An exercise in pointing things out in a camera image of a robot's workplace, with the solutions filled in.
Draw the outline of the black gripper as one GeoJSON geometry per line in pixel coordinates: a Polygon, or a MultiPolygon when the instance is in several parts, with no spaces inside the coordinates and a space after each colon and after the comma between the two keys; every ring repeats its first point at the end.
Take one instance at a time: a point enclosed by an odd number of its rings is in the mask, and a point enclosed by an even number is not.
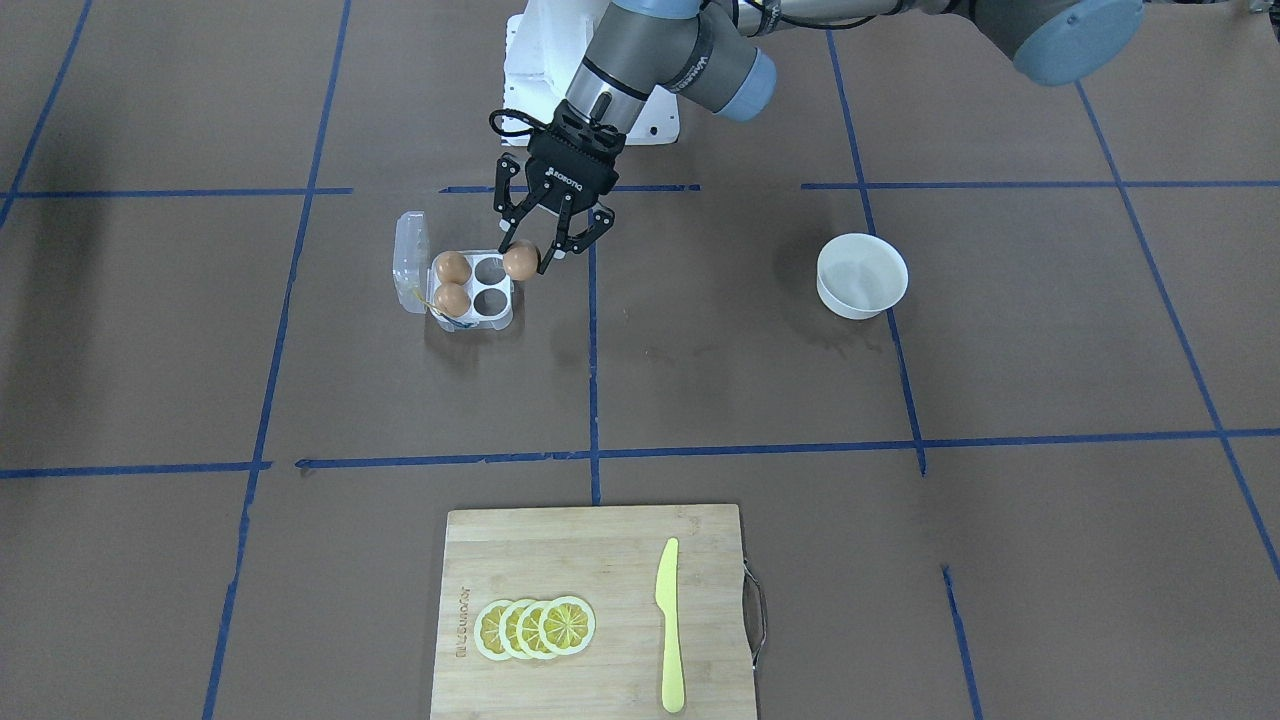
{"type": "Polygon", "coordinates": [[[611,208],[593,205],[609,193],[618,182],[614,168],[626,145],[626,133],[613,126],[594,123],[575,110],[556,110],[552,120],[532,132],[527,150],[527,192],[516,202],[511,195],[512,179],[522,167],[511,152],[503,152],[495,164],[493,208],[500,217],[504,234],[498,252],[506,254],[515,242],[515,232],[524,218],[539,204],[556,209],[556,234],[538,265],[544,275],[561,255],[586,252],[604,233],[614,227],[616,215],[611,208]],[[567,193],[573,200],[563,200],[567,193]],[[573,234],[571,220],[576,206],[590,206],[585,228],[573,234]]]}

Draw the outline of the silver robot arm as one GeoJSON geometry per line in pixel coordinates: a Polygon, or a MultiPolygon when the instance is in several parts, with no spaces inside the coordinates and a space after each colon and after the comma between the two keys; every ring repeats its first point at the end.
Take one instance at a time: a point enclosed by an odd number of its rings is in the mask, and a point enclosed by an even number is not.
{"type": "Polygon", "coordinates": [[[714,117],[746,122],[774,96],[778,36],[844,35],[901,15],[959,20],[1029,81],[1071,85],[1111,61],[1146,18],[1143,1],[591,1],[570,26],[564,3],[545,3],[554,26],[544,50],[567,49],[568,77],[548,117],[502,108],[489,123],[522,137],[525,159],[495,164],[499,252],[518,243],[527,217],[554,218],[538,273],[586,252],[614,225],[604,204],[616,163],[652,96],[666,92],[714,117]]]}

